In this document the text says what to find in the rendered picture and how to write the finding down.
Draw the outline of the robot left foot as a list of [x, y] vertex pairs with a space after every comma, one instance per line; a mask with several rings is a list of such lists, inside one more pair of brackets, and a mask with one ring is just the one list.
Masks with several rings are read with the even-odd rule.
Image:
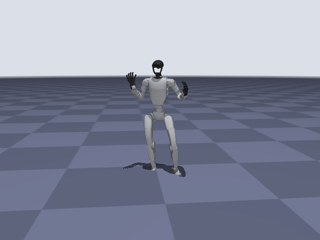
[[176, 174], [176, 175], [180, 175], [181, 174], [181, 172], [179, 171], [179, 169], [178, 168], [173, 168], [173, 171], [174, 171], [174, 173]]

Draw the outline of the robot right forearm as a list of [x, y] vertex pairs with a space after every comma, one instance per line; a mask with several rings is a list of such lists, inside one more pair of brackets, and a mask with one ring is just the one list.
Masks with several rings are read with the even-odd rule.
[[136, 89], [136, 86], [132, 85], [131, 87], [132, 87], [131, 92], [134, 94], [134, 96], [135, 97], [139, 97], [140, 96], [140, 92]]

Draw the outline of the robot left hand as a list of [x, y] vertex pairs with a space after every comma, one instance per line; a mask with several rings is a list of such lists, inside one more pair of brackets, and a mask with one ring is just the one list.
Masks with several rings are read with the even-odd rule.
[[185, 81], [182, 81], [182, 84], [183, 84], [182, 92], [184, 93], [184, 96], [186, 96], [188, 94], [188, 86]]

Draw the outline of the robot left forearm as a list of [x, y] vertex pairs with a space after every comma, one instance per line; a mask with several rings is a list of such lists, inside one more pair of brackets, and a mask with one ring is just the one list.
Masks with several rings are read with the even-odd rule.
[[[188, 93], [187, 93], [187, 94], [188, 94]], [[180, 94], [179, 98], [180, 98], [181, 100], [184, 100], [184, 99], [186, 99], [186, 98], [187, 98], [187, 96], [188, 96], [188, 95], [184, 96], [184, 93], [183, 93], [183, 92], [181, 92], [181, 94]]]

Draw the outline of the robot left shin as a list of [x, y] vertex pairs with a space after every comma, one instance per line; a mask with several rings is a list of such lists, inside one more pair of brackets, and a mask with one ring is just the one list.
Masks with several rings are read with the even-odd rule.
[[178, 156], [178, 147], [176, 147], [176, 149], [174, 149], [173, 151], [170, 151], [171, 153], [171, 158], [172, 158], [172, 161], [173, 161], [173, 167], [174, 169], [178, 168], [178, 159], [179, 159], [179, 156]]

